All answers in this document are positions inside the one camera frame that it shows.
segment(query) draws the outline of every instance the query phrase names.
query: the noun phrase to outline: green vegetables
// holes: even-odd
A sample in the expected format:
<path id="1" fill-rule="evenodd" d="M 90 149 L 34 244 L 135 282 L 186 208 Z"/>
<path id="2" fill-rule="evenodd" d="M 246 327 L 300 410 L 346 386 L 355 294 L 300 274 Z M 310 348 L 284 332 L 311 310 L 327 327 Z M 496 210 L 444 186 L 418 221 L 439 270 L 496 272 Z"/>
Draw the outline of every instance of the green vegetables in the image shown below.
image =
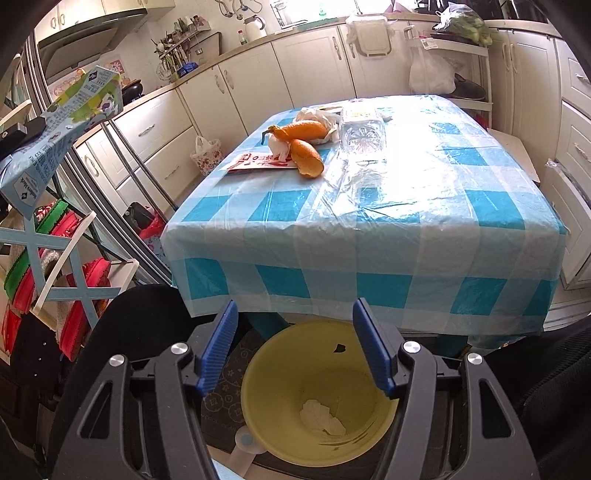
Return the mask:
<path id="1" fill-rule="evenodd" d="M 492 45 L 492 38 L 484 20 L 467 5 L 453 4 L 441 14 L 441 21 L 433 29 L 439 33 L 452 33 L 468 38 L 482 46 Z"/>

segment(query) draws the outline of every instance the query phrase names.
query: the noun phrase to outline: bottle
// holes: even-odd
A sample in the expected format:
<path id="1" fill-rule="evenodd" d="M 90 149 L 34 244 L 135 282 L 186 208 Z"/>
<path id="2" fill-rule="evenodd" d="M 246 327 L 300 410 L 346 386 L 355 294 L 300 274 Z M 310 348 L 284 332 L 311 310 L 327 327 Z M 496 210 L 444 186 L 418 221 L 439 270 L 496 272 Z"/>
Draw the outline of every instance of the bottle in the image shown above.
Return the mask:
<path id="1" fill-rule="evenodd" d="M 240 45 L 246 45 L 248 40 L 244 36 L 244 32 L 242 30 L 238 30 L 238 40 L 240 40 Z"/>

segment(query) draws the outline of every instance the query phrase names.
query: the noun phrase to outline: blue gripper pad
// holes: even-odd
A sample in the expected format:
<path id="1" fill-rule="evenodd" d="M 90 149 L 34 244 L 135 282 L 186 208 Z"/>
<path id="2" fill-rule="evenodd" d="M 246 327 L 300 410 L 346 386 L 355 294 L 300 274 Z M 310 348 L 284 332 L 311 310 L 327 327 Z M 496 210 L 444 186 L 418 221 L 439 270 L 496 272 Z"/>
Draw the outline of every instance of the blue gripper pad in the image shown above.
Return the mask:
<path id="1" fill-rule="evenodd" d="M 376 386 L 387 397 L 393 398 L 396 383 L 392 378 L 392 361 L 376 330 L 370 312 L 366 310 L 361 300 L 353 304 L 353 327 Z"/>
<path id="2" fill-rule="evenodd" d="M 226 308 L 217 314 L 213 324 L 215 330 L 200 359 L 199 381 L 197 391 L 202 397 L 216 388 L 217 381 L 226 362 L 230 345 L 238 328 L 238 307 L 231 300 Z"/>

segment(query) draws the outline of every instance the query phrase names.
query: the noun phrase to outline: table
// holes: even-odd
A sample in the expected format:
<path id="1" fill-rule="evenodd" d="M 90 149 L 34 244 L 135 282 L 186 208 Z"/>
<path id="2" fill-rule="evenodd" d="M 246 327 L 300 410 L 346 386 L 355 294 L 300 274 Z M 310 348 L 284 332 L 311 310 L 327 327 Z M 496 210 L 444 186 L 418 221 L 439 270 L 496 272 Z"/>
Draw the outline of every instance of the table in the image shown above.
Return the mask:
<path id="1" fill-rule="evenodd" d="M 163 235 L 191 315 L 229 298 L 244 312 L 350 320 L 364 297 L 379 320 L 490 338 L 543 325 L 566 229 L 527 174 L 468 114 L 438 96 L 366 99 L 391 116 L 387 157 L 363 166 L 319 146 L 324 174 L 228 174 L 218 167 Z M 268 152 L 261 132 L 238 154 Z"/>

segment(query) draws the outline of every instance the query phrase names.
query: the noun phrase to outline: label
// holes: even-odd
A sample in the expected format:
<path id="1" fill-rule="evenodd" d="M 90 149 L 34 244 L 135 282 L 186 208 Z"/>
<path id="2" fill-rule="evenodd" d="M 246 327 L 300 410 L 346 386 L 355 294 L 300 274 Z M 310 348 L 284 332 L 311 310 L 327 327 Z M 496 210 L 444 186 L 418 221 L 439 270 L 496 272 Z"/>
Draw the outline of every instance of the label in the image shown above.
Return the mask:
<path id="1" fill-rule="evenodd" d="M 421 38 L 421 43 L 425 50 L 431 50 L 432 48 L 438 48 L 437 42 L 434 38 Z"/>
<path id="2" fill-rule="evenodd" d="M 27 172 L 23 173 L 14 183 L 14 190 L 23 203 L 31 207 L 35 205 L 39 189 L 37 182 Z"/>

